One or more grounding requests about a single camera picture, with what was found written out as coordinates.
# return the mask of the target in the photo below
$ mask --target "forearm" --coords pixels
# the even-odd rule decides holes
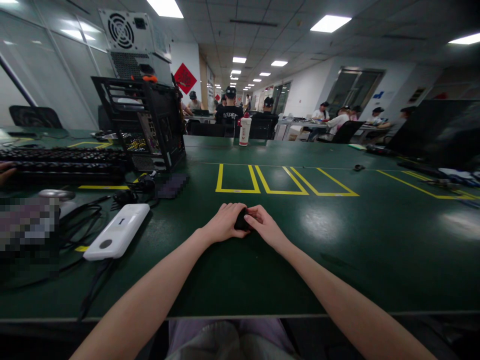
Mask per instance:
[[[390,128],[392,125],[389,123],[389,122],[386,122],[384,124],[381,124],[381,125],[378,125],[376,128],[377,129],[388,129]]]
[[[201,230],[195,231],[115,303],[71,359],[134,359],[167,317],[207,247]]]
[[[298,272],[333,322],[368,360],[435,359],[390,315],[289,241],[276,251]]]

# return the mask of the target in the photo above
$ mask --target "keyboard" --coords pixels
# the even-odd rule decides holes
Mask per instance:
[[[0,161],[17,169],[9,184],[121,184],[130,170],[125,153],[116,149],[9,148],[0,150]]]

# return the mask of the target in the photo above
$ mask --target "computer case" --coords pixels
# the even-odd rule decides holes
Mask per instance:
[[[185,156],[176,90],[143,80],[91,78],[131,165],[140,172],[172,172]]]

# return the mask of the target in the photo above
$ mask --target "black cap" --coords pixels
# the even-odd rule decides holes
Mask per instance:
[[[225,89],[225,96],[229,99],[235,99],[235,96],[237,95],[237,89],[234,88],[233,86],[229,86]]]
[[[263,100],[263,106],[265,108],[271,108],[274,105],[274,98],[267,96],[265,100]]]
[[[410,116],[415,110],[417,110],[416,106],[409,106],[409,107],[404,107],[402,110],[400,110],[400,112]]]

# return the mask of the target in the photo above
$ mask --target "hand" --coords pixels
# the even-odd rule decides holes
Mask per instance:
[[[10,166],[12,166],[12,164],[13,162],[0,162],[0,171],[9,168]],[[3,186],[7,181],[7,179],[11,177],[16,171],[17,171],[16,168],[11,168],[5,171],[4,173],[0,174],[0,187]]]
[[[222,204],[211,220],[200,229],[209,244],[225,241],[230,238],[243,239],[250,231],[235,230],[234,225],[242,209],[247,205],[242,203]]]
[[[246,222],[254,228],[265,242],[275,250],[290,241],[262,205],[247,209]]]

